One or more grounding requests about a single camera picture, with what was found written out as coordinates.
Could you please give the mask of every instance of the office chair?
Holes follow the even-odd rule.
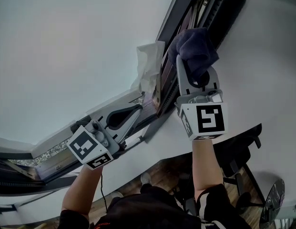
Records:
[[[257,147],[261,147],[259,135],[262,131],[262,125],[259,124],[246,132],[243,132],[233,138],[230,138],[224,142],[214,145],[214,152],[220,167],[226,177],[223,181],[226,183],[234,184],[237,186],[238,194],[242,204],[245,204],[244,200],[249,200],[250,194],[245,193],[242,176],[239,170],[246,165],[251,157],[249,146],[255,142]],[[247,207],[242,207],[239,210],[239,214],[243,214]]]

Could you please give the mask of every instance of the white wall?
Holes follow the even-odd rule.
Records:
[[[251,148],[248,166],[266,197],[276,179],[285,181],[284,206],[296,204],[296,102],[262,123],[261,148]]]
[[[0,0],[0,137],[36,144],[128,90],[171,0]]]
[[[277,116],[296,98],[296,0],[247,0],[218,54],[229,135]]]
[[[218,50],[229,136],[262,123],[249,167],[266,197],[278,177],[296,201],[296,0],[247,0]]]
[[[216,142],[263,123],[262,147],[251,148],[249,167],[264,194],[273,180],[281,177],[286,182],[284,205],[293,204],[296,201],[296,0],[247,0],[218,53],[220,60],[214,66],[229,107],[230,131]],[[124,185],[159,159],[190,151],[191,143],[184,127],[173,113],[148,145],[138,145],[105,167],[104,191],[107,194]],[[41,212],[36,211],[37,204],[28,204],[20,212],[22,221],[58,216],[64,193],[62,190],[48,196],[45,203],[41,199],[42,204],[48,205]],[[99,191],[95,198],[100,198]]]
[[[0,197],[0,205],[11,205],[18,202],[33,198],[35,195],[27,195],[21,197]]]

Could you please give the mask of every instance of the black shirt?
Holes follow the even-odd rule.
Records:
[[[198,217],[186,214],[177,206],[173,196],[158,188],[153,193],[141,193],[118,199],[109,206],[95,229],[117,228],[188,228],[188,229],[249,229],[230,204],[223,185],[205,190],[196,202]],[[87,229],[88,220],[81,214],[64,210],[58,229]]]

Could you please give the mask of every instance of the metal bracket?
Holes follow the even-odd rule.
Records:
[[[2,162],[5,163],[6,165],[8,165],[10,168],[14,169],[15,171],[21,173],[24,176],[29,177],[32,180],[38,180],[38,179],[36,179],[36,177],[34,175],[29,174],[27,171],[23,170],[22,168],[20,168],[16,164],[10,162],[9,160],[2,160]]]
[[[209,67],[207,69],[209,74],[209,82],[204,87],[199,87],[189,82],[183,60],[179,54],[176,57],[176,69],[181,96],[191,94],[207,95],[210,91],[220,89],[218,75],[213,67]]]

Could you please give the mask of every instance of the dark blue cloth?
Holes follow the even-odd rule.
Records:
[[[169,61],[176,65],[179,54],[187,62],[190,77],[199,83],[199,79],[209,66],[219,59],[211,43],[206,28],[185,30],[178,34],[169,47]]]

